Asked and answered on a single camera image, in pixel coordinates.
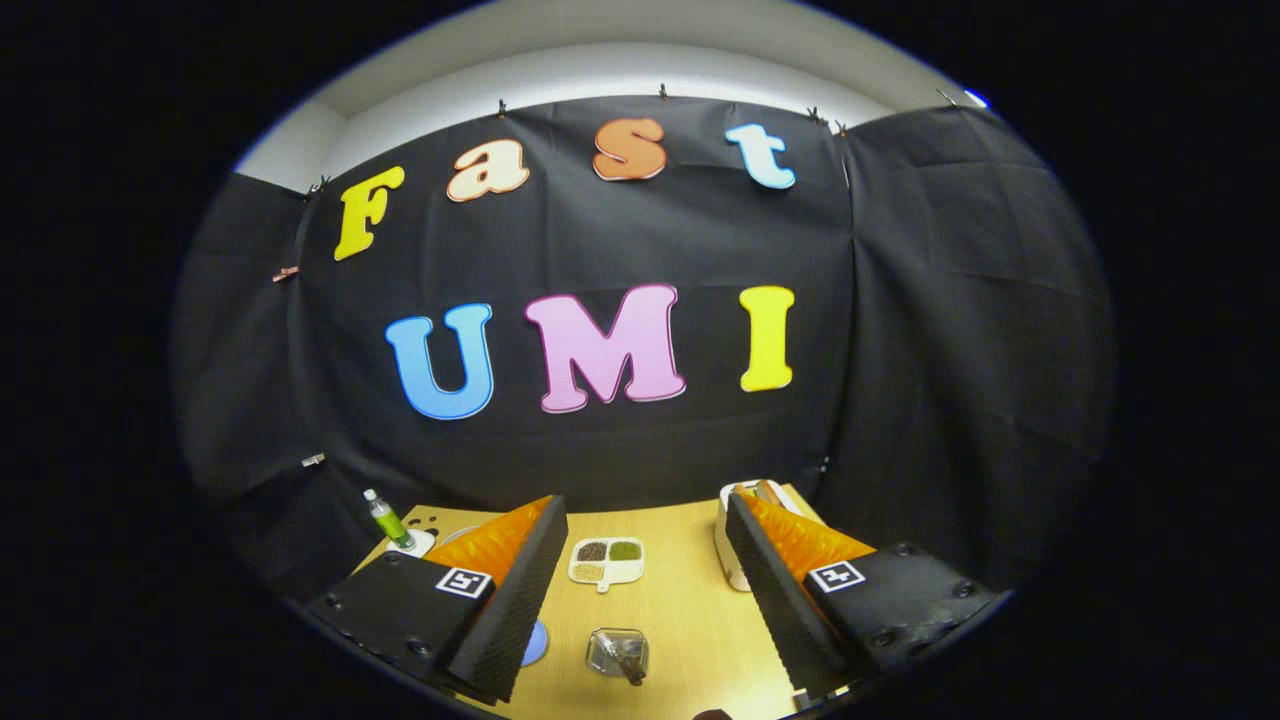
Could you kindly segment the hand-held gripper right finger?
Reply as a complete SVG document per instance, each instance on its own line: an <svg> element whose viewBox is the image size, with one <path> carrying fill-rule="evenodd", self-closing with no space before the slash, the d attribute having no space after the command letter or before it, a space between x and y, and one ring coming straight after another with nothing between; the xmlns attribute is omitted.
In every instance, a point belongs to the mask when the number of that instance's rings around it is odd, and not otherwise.
<svg viewBox="0 0 1280 720"><path fill-rule="evenodd" d="M726 497L724 515L788 679L812 698L901 676L1004 606L911 542L873 550L744 492Z"/></svg>

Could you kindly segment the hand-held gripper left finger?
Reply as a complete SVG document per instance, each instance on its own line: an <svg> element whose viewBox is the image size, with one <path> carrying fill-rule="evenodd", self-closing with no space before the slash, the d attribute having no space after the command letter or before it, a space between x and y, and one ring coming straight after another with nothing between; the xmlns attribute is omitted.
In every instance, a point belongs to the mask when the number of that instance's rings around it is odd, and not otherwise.
<svg viewBox="0 0 1280 720"><path fill-rule="evenodd" d="M550 495L422 559L387 551L305 610L420 685L507 702L567 534L564 497Z"/></svg>

